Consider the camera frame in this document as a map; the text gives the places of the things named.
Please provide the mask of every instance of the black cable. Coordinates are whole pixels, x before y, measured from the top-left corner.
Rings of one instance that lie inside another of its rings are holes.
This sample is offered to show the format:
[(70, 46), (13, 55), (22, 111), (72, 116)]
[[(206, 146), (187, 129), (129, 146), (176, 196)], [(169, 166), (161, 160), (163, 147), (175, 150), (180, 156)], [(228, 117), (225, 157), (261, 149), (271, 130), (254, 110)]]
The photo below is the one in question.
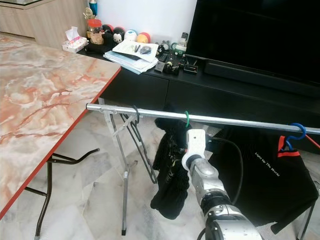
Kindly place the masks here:
[(244, 179), (244, 160), (242, 158), (241, 150), (238, 147), (238, 145), (235, 144), (233, 141), (230, 141), (230, 140), (227, 140), (227, 139), (224, 139), (224, 138), (221, 138), (221, 137), (211, 137), (210, 139), (233, 145), (236, 148), (236, 150), (237, 150), (237, 152), (239, 154), (240, 171), (241, 172), (240, 172), (240, 182), (239, 182), (239, 185), (238, 185), (238, 189), (237, 189), (235, 197), (234, 197), (234, 199), (232, 201), (232, 205), (235, 205), (237, 200), (238, 200), (238, 198), (239, 198), (239, 195), (240, 195), (240, 192), (241, 192), (241, 188), (242, 188), (242, 182), (243, 182), (243, 179)]
[(198, 236), (198, 238), (197, 238), (196, 240), (201, 240), (201, 238), (203, 237), (203, 235), (205, 234), (205, 232), (206, 232), (206, 228), (204, 228), (204, 229), (200, 232), (200, 234), (199, 234), (199, 236)]

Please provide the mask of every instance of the white wall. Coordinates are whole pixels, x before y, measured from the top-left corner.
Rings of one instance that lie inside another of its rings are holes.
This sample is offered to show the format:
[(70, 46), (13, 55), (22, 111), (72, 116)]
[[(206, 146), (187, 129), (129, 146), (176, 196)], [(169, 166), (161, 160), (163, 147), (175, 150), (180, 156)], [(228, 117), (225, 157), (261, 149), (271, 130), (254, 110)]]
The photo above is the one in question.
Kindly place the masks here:
[(190, 33), (197, 0), (97, 0), (102, 24), (147, 32), (151, 41), (176, 42)]

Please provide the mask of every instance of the white ball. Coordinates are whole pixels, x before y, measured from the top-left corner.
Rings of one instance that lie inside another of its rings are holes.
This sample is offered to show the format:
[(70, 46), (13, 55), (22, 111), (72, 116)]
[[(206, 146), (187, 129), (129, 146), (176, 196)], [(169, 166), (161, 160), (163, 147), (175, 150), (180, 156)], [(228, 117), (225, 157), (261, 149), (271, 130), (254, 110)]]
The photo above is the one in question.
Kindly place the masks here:
[(137, 33), (134, 30), (128, 30), (124, 34), (124, 39), (136, 41), (137, 39)]

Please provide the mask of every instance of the tiled floor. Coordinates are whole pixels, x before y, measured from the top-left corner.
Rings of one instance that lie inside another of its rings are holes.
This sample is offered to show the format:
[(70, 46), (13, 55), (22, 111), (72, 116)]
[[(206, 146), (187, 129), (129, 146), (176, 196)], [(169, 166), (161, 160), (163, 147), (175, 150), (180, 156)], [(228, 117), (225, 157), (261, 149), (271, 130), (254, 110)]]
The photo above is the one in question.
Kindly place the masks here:
[[(154, 159), (164, 131), (154, 119), (140, 120), (139, 129)], [(210, 133), (217, 129), (201, 124)], [(88, 113), (70, 133), (56, 153), (72, 158), (95, 148), (100, 151), (77, 165), (53, 165), (52, 197), (45, 215), (41, 240), (195, 240), (204, 227), (203, 216), (193, 190), (188, 190), (184, 208), (175, 220), (168, 220), (150, 208), (158, 190), (139, 160), (127, 131), (120, 134), (128, 161), (138, 160), (129, 177), (127, 235), (121, 236), (123, 168), (117, 148), (99, 112)], [(318, 155), (302, 152), (313, 177), (320, 178)], [(46, 191), (46, 167), (32, 180), (30, 187)], [(44, 198), (24, 191), (0, 221), (1, 240), (32, 240)], [(303, 216), (273, 235), (270, 226), (259, 227), (266, 240), (295, 240)], [(320, 239), (320, 201), (318, 201), (306, 240)]]

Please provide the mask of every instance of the black towel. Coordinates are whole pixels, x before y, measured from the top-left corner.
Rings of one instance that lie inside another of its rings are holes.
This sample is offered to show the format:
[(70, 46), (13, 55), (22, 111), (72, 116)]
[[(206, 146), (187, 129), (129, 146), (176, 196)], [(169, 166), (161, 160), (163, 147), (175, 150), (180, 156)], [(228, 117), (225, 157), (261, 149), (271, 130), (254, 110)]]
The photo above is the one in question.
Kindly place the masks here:
[[(243, 184), (236, 206), (254, 225), (277, 222), (271, 226), (277, 234), (317, 200), (318, 191), (299, 152), (281, 151), (284, 136), (249, 127), (226, 127), (222, 137), (242, 152)], [(238, 159), (236, 149), (226, 143), (209, 160), (231, 199), (240, 179)]]
[(157, 118), (155, 124), (165, 130), (155, 155), (153, 169), (159, 171), (159, 190), (151, 201), (151, 208), (158, 210), (165, 218), (175, 219), (181, 212), (188, 196), (188, 172), (181, 159), (187, 148), (186, 132), (191, 126), (176, 119)]

